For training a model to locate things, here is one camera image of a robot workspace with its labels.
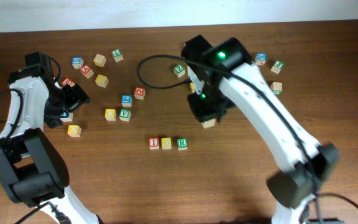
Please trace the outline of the red I wooden block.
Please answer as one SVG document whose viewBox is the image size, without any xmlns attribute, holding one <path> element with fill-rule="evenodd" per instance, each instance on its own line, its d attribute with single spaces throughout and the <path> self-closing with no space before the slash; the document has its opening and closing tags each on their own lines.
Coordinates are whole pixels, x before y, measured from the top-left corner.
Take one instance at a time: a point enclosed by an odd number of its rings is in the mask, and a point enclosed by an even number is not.
<svg viewBox="0 0 358 224">
<path fill-rule="evenodd" d="M 159 138 L 150 138 L 149 139 L 149 148 L 150 148 L 150 150 L 160 149 Z"/>
</svg>

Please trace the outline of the red A wooden block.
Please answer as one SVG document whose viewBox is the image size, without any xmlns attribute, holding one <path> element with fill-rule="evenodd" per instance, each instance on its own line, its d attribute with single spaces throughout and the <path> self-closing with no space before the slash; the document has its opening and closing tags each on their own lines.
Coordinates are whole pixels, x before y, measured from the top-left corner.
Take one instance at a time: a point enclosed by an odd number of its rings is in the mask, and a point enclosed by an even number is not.
<svg viewBox="0 0 358 224">
<path fill-rule="evenodd" d="M 201 123 L 201 125 L 205 128 L 205 129 L 208 129 L 208 128 L 212 128 L 216 125 L 216 122 L 217 122 L 217 119 L 216 118 L 213 118 L 213 119 L 209 119 L 207 121 L 203 121 Z"/>
</svg>

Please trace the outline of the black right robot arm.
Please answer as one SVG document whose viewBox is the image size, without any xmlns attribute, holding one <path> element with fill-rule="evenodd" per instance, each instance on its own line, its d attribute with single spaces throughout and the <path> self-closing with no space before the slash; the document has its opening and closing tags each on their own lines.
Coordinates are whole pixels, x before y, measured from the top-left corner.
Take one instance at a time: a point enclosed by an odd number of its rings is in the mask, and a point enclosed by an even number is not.
<svg viewBox="0 0 358 224">
<path fill-rule="evenodd" d="M 259 133 L 279 171 L 267 180 L 277 201 L 272 223 L 306 223 L 309 203 L 339 157 L 293 118 L 264 80 L 251 54 L 236 39 L 213 47 L 202 35 L 185 42 L 181 57 L 196 91 L 188 96 L 195 118 L 220 121 L 238 107 Z"/>
</svg>

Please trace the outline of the yellow C wooden block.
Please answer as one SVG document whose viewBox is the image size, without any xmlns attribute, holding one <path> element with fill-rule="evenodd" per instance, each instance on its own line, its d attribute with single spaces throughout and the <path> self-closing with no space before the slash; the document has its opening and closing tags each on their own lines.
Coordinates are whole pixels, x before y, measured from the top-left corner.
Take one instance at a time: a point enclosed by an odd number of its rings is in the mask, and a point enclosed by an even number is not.
<svg viewBox="0 0 358 224">
<path fill-rule="evenodd" d="M 163 150 L 171 149 L 172 148 L 172 140 L 171 138 L 162 138 L 161 145 Z"/>
</svg>

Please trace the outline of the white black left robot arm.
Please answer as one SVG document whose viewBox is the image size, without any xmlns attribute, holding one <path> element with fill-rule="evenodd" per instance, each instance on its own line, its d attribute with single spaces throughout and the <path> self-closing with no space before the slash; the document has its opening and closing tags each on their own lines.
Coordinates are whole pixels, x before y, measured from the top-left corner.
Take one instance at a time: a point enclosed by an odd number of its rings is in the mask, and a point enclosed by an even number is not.
<svg viewBox="0 0 358 224">
<path fill-rule="evenodd" d="M 9 88 L 1 93 L 11 102 L 0 134 L 0 183 L 12 202 L 31 208 L 20 223 L 43 211 L 57 223 L 100 224 L 72 191 L 67 165 L 44 134 L 44 126 L 61 126 L 64 116 L 90 102 L 79 85 L 59 84 L 55 62 L 34 52 L 9 75 Z"/>
</svg>

